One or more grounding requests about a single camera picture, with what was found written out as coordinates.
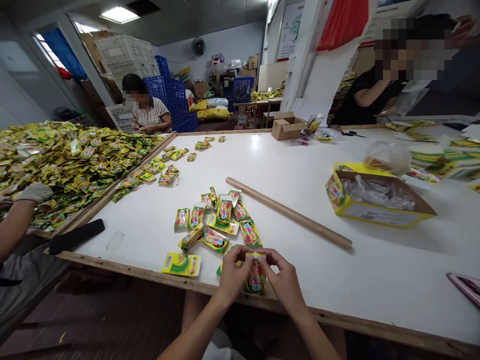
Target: plastic bag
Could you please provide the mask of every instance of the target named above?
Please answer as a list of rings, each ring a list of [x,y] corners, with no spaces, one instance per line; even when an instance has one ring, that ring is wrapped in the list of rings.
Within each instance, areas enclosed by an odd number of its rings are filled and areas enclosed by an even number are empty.
[[[229,69],[239,69],[242,67],[242,61],[240,59],[231,60],[228,64]]]
[[[230,112],[224,109],[207,109],[203,112],[203,119],[224,119],[230,118]]]
[[[412,154],[403,143],[375,141],[367,149],[363,162],[368,166],[401,176],[410,168]]]
[[[361,36],[368,21],[368,0],[335,1],[317,51],[339,48]]]
[[[317,127],[313,138],[320,142],[334,142],[342,138],[342,133],[330,127]]]
[[[219,62],[216,63],[215,65],[212,66],[211,68],[211,73],[213,75],[223,75],[227,72],[228,65],[224,62]]]
[[[206,107],[208,109],[216,108],[218,105],[228,106],[229,101],[224,97],[212,97],[206,101]]]
[[[202,110],[207,110],[207,100],[202,100],[198,102],[195,107],[191,109],[192,112],[196,113]]]
[[[393,182],[375,179],[362,179],[355,176],[355,181],[342,180],[348,196],[352,200],[389,209],[414,211],[414,199],[401,187]]]

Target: black mobile phone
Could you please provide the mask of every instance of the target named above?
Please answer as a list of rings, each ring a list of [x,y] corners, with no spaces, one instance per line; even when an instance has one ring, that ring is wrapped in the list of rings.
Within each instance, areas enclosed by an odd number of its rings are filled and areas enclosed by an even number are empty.
[[[64,250],[73,250],[76,246],[83,244],[85,241],[93,238],[105,230],[104,221],[98,219],[88,224],[80,226],[72,231],[56,236],[50,241],[50,255],[57,255]]]

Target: white plastic crate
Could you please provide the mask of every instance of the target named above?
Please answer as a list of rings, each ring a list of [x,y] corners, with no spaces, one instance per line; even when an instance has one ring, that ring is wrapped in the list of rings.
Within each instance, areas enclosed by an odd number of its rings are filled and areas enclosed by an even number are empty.
[[[118,130],[126,133],[139,133],[139,131],[132,128],[132,121],[134,120],[134,110],[131,106],[114,105],[106,106],[105,110],[110,115]]]
[[[119,89],[122,89],[122,80],[127,74],[136,74],[139,77],[149,78],[160,76],[159,66],[154,62],[126,62],[119,65],[110,65],[111,76],[115,79]]]
[[[129,62],[155,63],[152,44],[128,35],[117,35],[97,40],[96,46],[108,65]]]

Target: hand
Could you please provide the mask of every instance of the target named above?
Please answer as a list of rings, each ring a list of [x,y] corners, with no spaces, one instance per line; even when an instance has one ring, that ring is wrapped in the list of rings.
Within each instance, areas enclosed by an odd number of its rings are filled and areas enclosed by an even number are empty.
[[[384,107],[381,112],[377,115],[380,118],[393,116],[397,113],[396,106]]]
[[[259,249],[257,253],[266,255],[266,260],[259,257],[258,262],[286,312],[292,316],[295,310],[307,307],[300,289],[295,266],[285,260],[276,250]],[[278,267],[280,270],[278,274],[270,268],[272,265]]]
[[[12,200],[0,200],[0,211],[10,209],[13,204],[14,202]]]
[[[455,19],[457,24],[460,23],[460,26],[452,33],[452,46],[454,49],[461,49],[464,45],[464,42],[468,37],[470,37],[470,33],[477,22],[474,20],[470,15],[463,15]]]
[[[246,246],[235,245],[230,252],[223,257],[223,264],[221,266],[220,286],[218,287],[218,294],[222,297],[224,302],[228,305],[234,303],[240,292],[245,286],[252,265],[254,263],[253,257],[245,259],[245,253],[252,250]],[[245,261],[241,267],[237,267],[237,261]]]
[[[47,201],[53,194],[53,191],[50,190],[47,185],[44,185],[41,182],[34,182],[33,184],[28,185],[15,201],[30,200],[37,204],[41,204]]]
[[[144,127],[141,127],[140,130],[142,130],[144,133],[151,134],[157,131],[157,126],[156,125],[146,125]]]

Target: table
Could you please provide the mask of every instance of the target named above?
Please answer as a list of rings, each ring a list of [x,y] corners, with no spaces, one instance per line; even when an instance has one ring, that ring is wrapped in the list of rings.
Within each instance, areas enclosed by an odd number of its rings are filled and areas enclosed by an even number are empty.
[[[236,102],[236,103],[233,104],[233,106],[234,107],[245,106],[245,109],[246,109],[246,112],[247,112],[247,124],[248,124],[249,118],[250,118],[250,111],[252,109],[253,109],[253,116],[255,116],[255,114],[257,113],[257,106],[268,105],[268,113],[267,113],[267,116],[266,116],[265,126],[264,126],[264,116],[265,116],[265,114],[261,118],[261,128],[263,129],[264,127],[266,128],[269,124],[270,108],[272,107],[272,105],[280,105],[282,103],[282,100],[283,100],[283,97],[275,97],[275,98],[272,98],[272,99],[269,99],[269,100],[260,100],[260,101],[254,101],[254,102],[244,102],[244,103]]]
[[[232,177],[353,241],[348,252],[278,214],[253,198],[241,199],[255,220],[263,246],[275,248],[297,269],[307,305],[319,322],[456,357],[474,357],[480,345],[480,311],[446,278],[447,272],[480,279],[480,197],[466,182],[444,179],[423,198],[438,216],[409,230],[336,216],[325,191],[335,162],[361,162],[376,140],[390,140],[378,125],[357,126],[359,135],[338,144],[311,140],[309,146],[276,141],[269,130],[180,134],[170,145],[187,147],[209,134],[212,147],[174,163],[179,185],[156,181],[119,202],[108,197],[102,209],[84,218],[103,219],[105,231],[61,258],[212,294],[218,286],[221,258],[200,244],[200,275],[162,274],[168,252],[178,252],[174,236],[177,208],[192,207],[215,186],[225,194]],[[420,130],[440,137],[458,132],[443,125]],[[219,133],[226,137],[218,143]],[[121,243],[107,246],[117,232]],[[241,233],[230,237],[243,244]],[[279,313],[284,310],[271,288],[266,297],[243,294],[237,301]]]

